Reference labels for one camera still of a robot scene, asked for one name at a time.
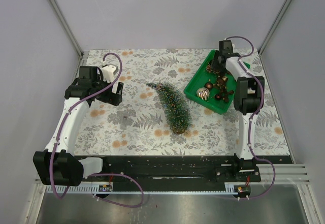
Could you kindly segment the brown ribbon bow cluster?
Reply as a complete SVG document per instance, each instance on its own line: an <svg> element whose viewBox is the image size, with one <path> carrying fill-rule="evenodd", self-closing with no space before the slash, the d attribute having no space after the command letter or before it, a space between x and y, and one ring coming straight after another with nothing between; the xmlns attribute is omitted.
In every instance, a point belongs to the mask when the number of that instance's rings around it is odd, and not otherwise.
<svg viewBox="0 0 325 224"><path fill-rule="evenodd" d="M226 83L228 81L227 76L220 76L218 75L218 78L216 80L216 84L214 85L219 90L219 95L221 95L222 99L225 103L229 102L229 96L234 94L233 90L228 90Z"/></svg>

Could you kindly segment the green plastic tray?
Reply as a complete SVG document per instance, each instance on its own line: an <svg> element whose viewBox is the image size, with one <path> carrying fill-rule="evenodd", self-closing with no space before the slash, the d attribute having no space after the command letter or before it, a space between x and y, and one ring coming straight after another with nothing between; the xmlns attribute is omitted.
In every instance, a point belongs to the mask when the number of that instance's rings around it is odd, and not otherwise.
<svg viewBox="0 0 325 224"><path fill-rule="evenodd" d="M205 58L193 78L184 88L185 96L218 114L225 114L228 108L232 105L234 99L234 93L237 87L237 81L232 76L232 74L227 73L227 81L225 82L225 89L228 92L227 95L223 94L220 99L216 99L215 96L221 92L218 86L219 74L210 69L210 64L218 50L211 50L208 56ZM204 100L197 95L199 89L209 90L209 97Z"/></svg>

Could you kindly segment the silver striped bauble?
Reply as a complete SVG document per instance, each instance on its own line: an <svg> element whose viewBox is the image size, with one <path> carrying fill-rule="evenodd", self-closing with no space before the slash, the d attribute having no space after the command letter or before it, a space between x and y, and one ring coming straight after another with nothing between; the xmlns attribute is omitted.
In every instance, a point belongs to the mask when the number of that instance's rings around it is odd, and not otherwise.
<svg viewBox="0 0 325 224"><path fill-rule="evenodd" d="M207 101L210 97L210 90L206 87L201 87L196 91L196 95L203 101Z"/></svg>

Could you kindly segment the grey metallic ornament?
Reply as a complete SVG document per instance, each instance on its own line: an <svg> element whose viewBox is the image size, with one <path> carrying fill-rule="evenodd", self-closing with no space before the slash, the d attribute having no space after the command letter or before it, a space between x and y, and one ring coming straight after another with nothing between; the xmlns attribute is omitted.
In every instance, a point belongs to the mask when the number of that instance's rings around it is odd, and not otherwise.
<svg viewBox="0 0 325 224"><path fill-rule="evenodd" d="M125 130L129 127L129 118L127 116L123 116L120 123L120 129Z"/></svg>

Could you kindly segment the small green christmas tree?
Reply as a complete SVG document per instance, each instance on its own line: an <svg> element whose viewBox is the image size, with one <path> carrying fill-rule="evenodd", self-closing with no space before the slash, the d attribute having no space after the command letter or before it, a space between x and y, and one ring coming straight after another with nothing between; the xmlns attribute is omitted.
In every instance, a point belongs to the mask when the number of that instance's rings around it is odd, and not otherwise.
<svg viewBox="0 0 325 224"><path fill-rule="evenodd" d="M177 135L186 132L191 125L191 113L181 91L168 82L150 82L146 85L157 93L170 130Z"/></svg>

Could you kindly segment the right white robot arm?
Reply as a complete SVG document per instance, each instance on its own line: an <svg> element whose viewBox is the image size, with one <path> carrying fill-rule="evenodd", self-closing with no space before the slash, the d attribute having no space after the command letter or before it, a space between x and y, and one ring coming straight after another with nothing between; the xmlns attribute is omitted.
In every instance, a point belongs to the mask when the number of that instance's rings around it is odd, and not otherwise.
<svg viewBox="0 0 325 224"><path fill-rule="evenodd" d="M219 41L219 50L210 62L210 71L217 74L215 87L219 89L214 97L229 102L233 96L235 110L239 113L239 144L230 160L230 166L216 170L220 182L259 181L257 158L253 153L254 132L258 113L264 104L263 77L257 77L241 62L239 53L233 51L229 38Z"/></svg>

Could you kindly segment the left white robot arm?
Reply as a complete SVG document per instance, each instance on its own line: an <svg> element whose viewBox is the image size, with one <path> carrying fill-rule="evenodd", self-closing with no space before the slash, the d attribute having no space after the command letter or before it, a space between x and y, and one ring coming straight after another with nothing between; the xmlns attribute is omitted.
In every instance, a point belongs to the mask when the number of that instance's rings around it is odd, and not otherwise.
<svg viewBox="0 0 325 224"><path fill-rule="evenodd" d="M122 102L123 83L113 91L112 82L118 67L81 66L79 76L65 90L63 112L57 128L43 151L37 151L33 163L44 185L78 186L93 175L97 180L109 178L110 168L100 157L78 160L74 156L81 123L95 100L118 106Z"/></svg>

